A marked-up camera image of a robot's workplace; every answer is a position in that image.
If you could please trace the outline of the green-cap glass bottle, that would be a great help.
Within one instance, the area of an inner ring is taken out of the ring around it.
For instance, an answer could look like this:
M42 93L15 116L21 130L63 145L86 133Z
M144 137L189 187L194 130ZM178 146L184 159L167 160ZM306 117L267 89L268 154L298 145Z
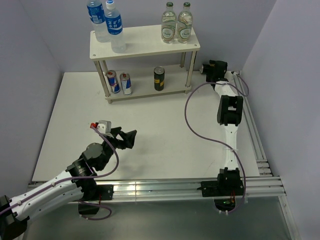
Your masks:
M166 10L161 16L161 39L164 43L171 43L175 38L177 16L174 12L174 4L166 3Z
M193 15L190 10L191 4L185 2L183 4L183 10L179 13L177 17L177 40L180 43L186 43L191 36L192 25L193 25Z

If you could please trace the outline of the aluminium rail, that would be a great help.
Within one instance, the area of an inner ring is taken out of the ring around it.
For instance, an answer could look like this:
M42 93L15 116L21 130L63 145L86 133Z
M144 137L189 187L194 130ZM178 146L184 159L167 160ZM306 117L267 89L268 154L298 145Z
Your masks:
M279 177L274 175L270 163L264 151L260 135L254 120L252 110L249 103L249 87L244 79L241 77L239 71L231 71L232 80L238 91L241 91L245 96L243 97L243 115L245 119L246 129L250 138L251 148L254 153L255 162L261 178Z
M113 185L112 200L102 203L159 202L203 200L197 190L202 181L215 178L147 179L147 180L97 180L97 185ZM245 198L283 197L285 188L280 177L249 177L246 179Z

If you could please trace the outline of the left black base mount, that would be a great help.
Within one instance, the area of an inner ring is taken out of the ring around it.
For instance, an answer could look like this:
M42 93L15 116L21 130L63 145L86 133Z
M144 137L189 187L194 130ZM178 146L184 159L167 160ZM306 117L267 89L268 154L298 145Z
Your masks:
M112 210L102 201L111 201L113 199L114 186L112 184L98 185L93 196L87 200L78 200L78 213L79 216L87 221L102 221L108 219L112 215ZM100 209L108 211L104 217L96 217Z

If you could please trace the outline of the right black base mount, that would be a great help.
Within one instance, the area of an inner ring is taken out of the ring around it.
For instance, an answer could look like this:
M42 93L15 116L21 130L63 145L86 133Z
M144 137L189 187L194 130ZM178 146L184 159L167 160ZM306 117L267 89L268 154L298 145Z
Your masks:
M245 203L245 187L242 180L231 180L227 177L212 181L201 181L200 187L203 198L214 198L214 206L219 213L234 212Z

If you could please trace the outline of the white two-tier shelf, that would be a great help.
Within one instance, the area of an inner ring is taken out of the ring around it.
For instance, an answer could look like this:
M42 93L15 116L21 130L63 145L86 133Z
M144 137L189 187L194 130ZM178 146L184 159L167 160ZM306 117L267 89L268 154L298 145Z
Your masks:
M160 25L124 28L126 51L115 53L109 42L98 42L90 32L89 57L93 61L108 103L157 95L188 93L191 90L193 68L201 45L194 30L186 43L174 40L165 43L160 37ZM154 88L154 68L163 67L164 89ZM131 95L122 91L113 93L107 80L107 71L130 75Z

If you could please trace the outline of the blue-label water bottle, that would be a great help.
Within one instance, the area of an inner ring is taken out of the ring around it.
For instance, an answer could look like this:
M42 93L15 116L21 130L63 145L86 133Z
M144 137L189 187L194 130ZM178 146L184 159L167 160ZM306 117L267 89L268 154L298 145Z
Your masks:
M123 23L114 0L106 0L105 20L110 35L111 49L115 53L123 53L126 43L123 36Z
M96 40L100 43L106 43L110 41L105 12L103 4L100 0L88 0L87 11L92 23Z

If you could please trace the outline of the right green-cap glass bottle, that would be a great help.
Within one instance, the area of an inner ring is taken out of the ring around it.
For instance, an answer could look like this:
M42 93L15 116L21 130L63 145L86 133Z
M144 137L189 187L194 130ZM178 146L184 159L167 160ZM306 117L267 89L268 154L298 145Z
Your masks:
M177 17L177 40L180 43L186 43L191 36L192 25L193 25L193 15L190 10L191 4L185 2L183 4L183 10L179 13Z

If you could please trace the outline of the aluminium right side rail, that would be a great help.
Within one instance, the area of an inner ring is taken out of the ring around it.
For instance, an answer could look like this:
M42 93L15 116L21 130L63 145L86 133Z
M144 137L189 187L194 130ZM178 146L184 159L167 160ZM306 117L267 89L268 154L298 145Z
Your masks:
M260 135L254 120L252 110L249 103L249 87L244 79L241 77L239 71L231 71L232 80L238 91L241 91L245 96L243 97L243 115L245 119L246 129L250 138L251 148L254 153L255 162L261 178L279 177L274 175L270 163L264 151Z

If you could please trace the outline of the left green-cap glass bottle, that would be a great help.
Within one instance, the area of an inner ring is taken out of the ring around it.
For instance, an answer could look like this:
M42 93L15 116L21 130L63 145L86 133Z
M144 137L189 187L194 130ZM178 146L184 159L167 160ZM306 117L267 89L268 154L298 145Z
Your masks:
M166 3L166 10L161 16L161 39L164 43L171 43L175 38L177 16L174 12L174 4Z

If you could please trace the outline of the aluminium front rail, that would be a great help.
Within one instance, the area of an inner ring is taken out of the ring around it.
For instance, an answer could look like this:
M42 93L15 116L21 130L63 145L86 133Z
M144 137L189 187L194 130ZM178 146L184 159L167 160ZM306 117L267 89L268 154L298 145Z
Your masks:
M113 185L112 200L102 203L159 202L203 200L197 190L202 181L215 178L147 179L147 180L97 180L97 185ZM285 188L280 177L249 177L246 179L245 198L283 197Z

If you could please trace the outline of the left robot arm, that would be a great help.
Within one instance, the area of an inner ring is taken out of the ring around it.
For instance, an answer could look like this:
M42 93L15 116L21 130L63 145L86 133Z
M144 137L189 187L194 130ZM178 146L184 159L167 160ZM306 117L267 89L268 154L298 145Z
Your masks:
M0 238L13 240L22 235L28 221L73 201L90 201L98 194L95 181L117 149L132 149L137 131L123 132L121 127L101 130L91 125L103 143L91 143L65 170L53 179L19 196L0 198Z

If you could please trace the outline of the dark coffee can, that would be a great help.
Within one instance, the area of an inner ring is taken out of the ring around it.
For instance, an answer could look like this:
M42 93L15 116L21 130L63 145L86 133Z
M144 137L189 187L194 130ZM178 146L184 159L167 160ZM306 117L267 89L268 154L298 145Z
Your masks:
M157 66L153 70L154 89L162 91L165 86L165 69L162 66Z

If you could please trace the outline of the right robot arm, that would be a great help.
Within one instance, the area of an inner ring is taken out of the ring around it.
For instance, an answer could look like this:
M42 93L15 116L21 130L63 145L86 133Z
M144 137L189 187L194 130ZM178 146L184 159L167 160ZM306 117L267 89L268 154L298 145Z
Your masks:
M217 123L223 128L222 144L225 146L224 165L217 179L201 182L203 197L241 196L245 190L240 173L242 164L237 153L237 133L242 121L244 99L234 92L233 86L225 78L227 67L225 61L210 60L200 68L200 73L206 75L206 82L211 83L220 97Z

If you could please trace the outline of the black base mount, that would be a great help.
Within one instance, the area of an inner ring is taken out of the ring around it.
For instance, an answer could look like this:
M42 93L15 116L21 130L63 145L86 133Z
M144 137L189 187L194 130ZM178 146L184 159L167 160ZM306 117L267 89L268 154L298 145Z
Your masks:
M87 221L102 221L108 219L112 215L112 210L102 201L111 201L113 199L114 186L112 184L98 185L93 196L87 200L78 200L78 213L79 216ZM96 217L100 209L108 211L104 217Z
M231 180L227 177L212 181L201 181L200 187L203 198L214 198L214 206L219 213L234 212L245 203L245 187L242 180Z

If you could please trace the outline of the Red Bull can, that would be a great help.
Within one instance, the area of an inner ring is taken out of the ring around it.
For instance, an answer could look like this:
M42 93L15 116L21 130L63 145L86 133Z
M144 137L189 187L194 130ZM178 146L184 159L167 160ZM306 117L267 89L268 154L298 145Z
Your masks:
M117 94L120 92L120 85L118 82L117 73L114 70L109 70L106 72L106 77L108 80L108 83L111 87L111 92L114 94Z
M129 96L132 94L132 84L130 75L126 72L120 74L120 82L123 90L123 94L125 96Z

